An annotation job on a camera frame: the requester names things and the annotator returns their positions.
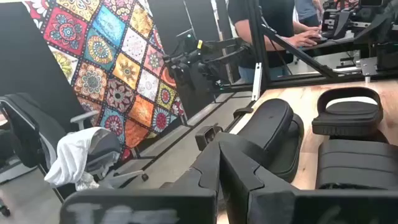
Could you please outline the colourful patterned cloth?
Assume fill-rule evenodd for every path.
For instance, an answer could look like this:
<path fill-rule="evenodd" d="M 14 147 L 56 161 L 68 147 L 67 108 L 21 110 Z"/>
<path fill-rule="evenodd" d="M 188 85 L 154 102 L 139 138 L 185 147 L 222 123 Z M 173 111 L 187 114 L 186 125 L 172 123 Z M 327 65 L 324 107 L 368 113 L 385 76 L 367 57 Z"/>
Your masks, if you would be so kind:
<path fill-rule="evenodd" d="M 123 153 L 183 115 L 148 0 L 26 0 L 24 3 L 93 126 Z"/>

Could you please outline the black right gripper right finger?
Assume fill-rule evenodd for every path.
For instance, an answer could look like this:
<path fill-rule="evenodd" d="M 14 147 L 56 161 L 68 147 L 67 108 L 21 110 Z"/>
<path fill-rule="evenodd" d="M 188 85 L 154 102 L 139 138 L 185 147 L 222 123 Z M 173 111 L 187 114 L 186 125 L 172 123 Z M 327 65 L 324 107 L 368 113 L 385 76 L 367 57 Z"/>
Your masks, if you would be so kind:
<path fill-rule="evenodd" d="M 235 145 L 219 148 L 229 224 L 398 224 L 396 190 L 300 190 Z"/>

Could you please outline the person's hand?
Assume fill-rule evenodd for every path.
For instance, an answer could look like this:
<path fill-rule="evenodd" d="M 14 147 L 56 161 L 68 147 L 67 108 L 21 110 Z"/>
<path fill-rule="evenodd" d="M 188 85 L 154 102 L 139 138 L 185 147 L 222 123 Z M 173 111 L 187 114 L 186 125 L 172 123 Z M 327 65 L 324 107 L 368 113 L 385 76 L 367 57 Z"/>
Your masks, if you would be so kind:
<path fill-rule="evenodd" d="M 312 27 L 310 30 L 296 34 L 292 37 L 285 37 L 284 39 L 294 47 L 313 47 L 317 45 L 315 39 L 320 39 L 319 28 Z"/>

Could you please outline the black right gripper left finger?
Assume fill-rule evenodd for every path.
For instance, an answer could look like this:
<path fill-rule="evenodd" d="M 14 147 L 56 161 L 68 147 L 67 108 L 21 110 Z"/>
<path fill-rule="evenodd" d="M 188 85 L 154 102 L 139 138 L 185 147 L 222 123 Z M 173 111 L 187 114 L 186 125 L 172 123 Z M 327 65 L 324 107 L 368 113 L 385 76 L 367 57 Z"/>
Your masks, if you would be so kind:
<path fill-rule="evenodd" d="M 212 141 L 171 186 L 84 190 L 67 198 L 60 224 L 216 224 L 220 147 Z"/>

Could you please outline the small black table clamp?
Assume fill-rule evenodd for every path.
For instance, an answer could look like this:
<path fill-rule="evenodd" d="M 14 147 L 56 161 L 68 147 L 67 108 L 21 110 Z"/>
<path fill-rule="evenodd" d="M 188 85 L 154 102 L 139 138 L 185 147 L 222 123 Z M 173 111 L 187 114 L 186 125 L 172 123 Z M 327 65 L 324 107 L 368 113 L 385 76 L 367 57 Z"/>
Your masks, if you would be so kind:
<path fill-rule="evenodd" d="M 198 146 L 199 151 L 203 151 L 206 146 L 214 140 L 217 133 L 223 132 L 223 128 L 218 126 L 218 123 L 212 126 L 203 126 L 200 130 L 195 134 L 195 140 Z"/>
<path fill-rule="evenodd" d="M 233 112 L 234 119 L 244 116 L 245 114 L 252 113 L 254 110 L 249 107 L 239 108 Z"/>

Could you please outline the black grey office chair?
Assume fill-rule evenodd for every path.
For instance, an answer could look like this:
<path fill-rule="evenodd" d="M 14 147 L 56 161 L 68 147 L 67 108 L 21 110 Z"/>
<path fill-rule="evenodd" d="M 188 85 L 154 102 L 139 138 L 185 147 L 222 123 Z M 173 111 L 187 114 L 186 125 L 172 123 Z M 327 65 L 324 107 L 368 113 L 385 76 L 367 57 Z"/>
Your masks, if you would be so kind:
<path fill-rule="evenodd" d="M 46 176 L 57 158 L 59 140 L 69 133 L 27 93 L 1 96 L 0 110 L 9 121 L 11 131 L 15 135 L 16 156 L 26 167 L 37 167 Z M 98 113 L 97 110 L 89 111 L 71 118 L 70 121 L 77 124 L 78 131 L 81 131 L 88 129 L 85 127 L 85 120 Z M 99 188 L 116 189 L 137 176 L 144 181 L 148 180 L 149 177 L 143 170 L 124 173 L 119 169 L 113 169 L 121 154 L 119 140 L 111 131 L 88 153 L 85 171 L 94 177 Z M 50 186 L 61 201 L 77 191 L 74 184 Z"/>

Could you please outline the white cloth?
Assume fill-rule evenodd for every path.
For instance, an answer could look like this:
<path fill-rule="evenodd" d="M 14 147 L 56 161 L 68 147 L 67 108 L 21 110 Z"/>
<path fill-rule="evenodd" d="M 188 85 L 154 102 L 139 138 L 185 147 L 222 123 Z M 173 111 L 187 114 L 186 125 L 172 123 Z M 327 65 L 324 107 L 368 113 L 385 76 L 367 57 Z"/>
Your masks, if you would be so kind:
<path fill-rule="evenodd" d="M 88 153 L 109 134 L 105 128 L 94 127 L 69 133 L 57 144 L 57 158 L 44 177 L 52 186 L 74 184 L 77 191 L 97 189 L 100 185 L 85 171 Z"/>

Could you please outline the silver metal bracket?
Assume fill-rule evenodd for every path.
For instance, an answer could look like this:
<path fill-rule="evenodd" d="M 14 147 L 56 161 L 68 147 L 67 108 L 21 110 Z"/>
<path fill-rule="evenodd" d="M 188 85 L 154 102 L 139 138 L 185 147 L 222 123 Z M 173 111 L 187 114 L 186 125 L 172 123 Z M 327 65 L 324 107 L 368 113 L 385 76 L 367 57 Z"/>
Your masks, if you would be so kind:
<path fill-rule="evenodd" d="M 364 76 L 364 81 L 366 83 L 370 83 L 373 76 L 378 74 L 377 72 L 377 58 L 362 58 L 357 62 L 357 67 L 361 69 L 361 72 Z"/>

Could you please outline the black aluminium rig frame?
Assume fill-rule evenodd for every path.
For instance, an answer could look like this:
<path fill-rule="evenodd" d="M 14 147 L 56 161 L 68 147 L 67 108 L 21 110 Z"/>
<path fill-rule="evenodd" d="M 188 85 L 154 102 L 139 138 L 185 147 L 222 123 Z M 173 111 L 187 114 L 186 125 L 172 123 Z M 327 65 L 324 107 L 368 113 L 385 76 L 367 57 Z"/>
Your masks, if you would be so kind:
<path fill-rule="evenodd" d="M 306 54 L 303 49 L 311 47 L 294 47 L 285 41 L 277 32 L 272 29 L 263 18 L 261 7 L 258 0 L 247 0 L 246 9 L 249 16 L 252 44 L 249 44 L 253 51 L 252 63 L 262 63 L 262 82 L 261 90 L 270 88 L 311 86 L 332 83 L 354 82 L 362 78 L 362 74 L 353 72 L 337 72 L 326 65 L 322 65 L 315 59 Z M 271 80 L 269 78 L 269 64 L 264 38 L 282 46 L 288 54 L 296 55 L 307 65 L 311 66 L 318 73 L 306 75 L 288 75 Z"/>

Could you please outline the black backdrop board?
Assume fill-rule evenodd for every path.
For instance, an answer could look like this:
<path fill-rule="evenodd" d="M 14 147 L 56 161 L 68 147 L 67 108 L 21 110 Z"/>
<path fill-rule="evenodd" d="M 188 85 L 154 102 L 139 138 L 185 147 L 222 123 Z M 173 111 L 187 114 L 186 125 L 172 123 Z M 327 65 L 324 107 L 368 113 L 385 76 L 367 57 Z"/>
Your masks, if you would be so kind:
<path fill-rule="evenodd" d="M 68 132 L 83 114 L 76 94 L 21 2 L 0 3 L 0 96 L 28 93 Z"/>

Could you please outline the person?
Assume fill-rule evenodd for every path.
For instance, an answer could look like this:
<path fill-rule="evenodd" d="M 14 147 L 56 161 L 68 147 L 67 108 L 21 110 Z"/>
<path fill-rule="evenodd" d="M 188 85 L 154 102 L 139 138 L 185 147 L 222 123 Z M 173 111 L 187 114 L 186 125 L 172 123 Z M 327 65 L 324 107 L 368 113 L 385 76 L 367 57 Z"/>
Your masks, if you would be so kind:
<path fill-rule="evenodd" d="M 318 27 L 324 9 L 320 0 L 295 0 L 295 9 L 299 23 L 307 27 Z"/>
<path fill-rule="evenodd" d="M 249 16 L 246 9 L 247 0 L 229 0 L 228 15 L 237 35 L 245 42 L 252 44 Z M 262 15 L 267 24 L 283 39 L 308 31 L 307 27 L 293 20 L 294 0 L 258 0 Z M 279 44 L 264 38 L 269 64 L 269 78 L 275 80 L 289 74 L 287 64 L 293 62 L 293 55 L 288 54 Z"/>

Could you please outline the black slide sandal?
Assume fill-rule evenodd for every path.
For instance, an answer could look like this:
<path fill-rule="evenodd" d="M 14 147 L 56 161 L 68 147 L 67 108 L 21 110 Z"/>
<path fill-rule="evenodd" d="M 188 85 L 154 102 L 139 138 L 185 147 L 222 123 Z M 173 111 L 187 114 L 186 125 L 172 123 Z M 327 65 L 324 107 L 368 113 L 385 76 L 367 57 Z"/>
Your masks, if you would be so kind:
<path fill-rule="evenodd" d="M 316 188 L 398 190 L 398 146 L 345 139 L 323 142 Z"/>
<path fill-rule="evenodd" d="M 243 150 L 251 159 L 288 183 L 294 180 L 304 126 L 286 101 L 263 102 L 237 135 L 252 143 Z"/>
<path fill-rule="evenodd" d="M 333 100 L 366 97 L 374 104 L 361 101 L 343 101 L 331 106 Z M 312 121 L 312 131 L 318 135 L 362 137 L 374 134 L 384 112 L 379 94 L 366 87 L 346 87 L 327 90 L 317 101 L 318 116 Z"/>

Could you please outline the white bracket strip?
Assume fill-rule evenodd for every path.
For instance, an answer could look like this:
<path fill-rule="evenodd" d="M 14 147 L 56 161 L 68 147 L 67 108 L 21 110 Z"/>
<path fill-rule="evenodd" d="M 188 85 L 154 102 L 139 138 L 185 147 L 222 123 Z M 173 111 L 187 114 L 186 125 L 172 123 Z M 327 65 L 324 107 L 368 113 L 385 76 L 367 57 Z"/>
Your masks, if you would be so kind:
<path fill-rule="evenodd" d="M 258 62 L 254 71 L 254 80 L 252 84 L 252 101 L 257 101 L 261 94 L 262 82 L 262 63 Z"/>

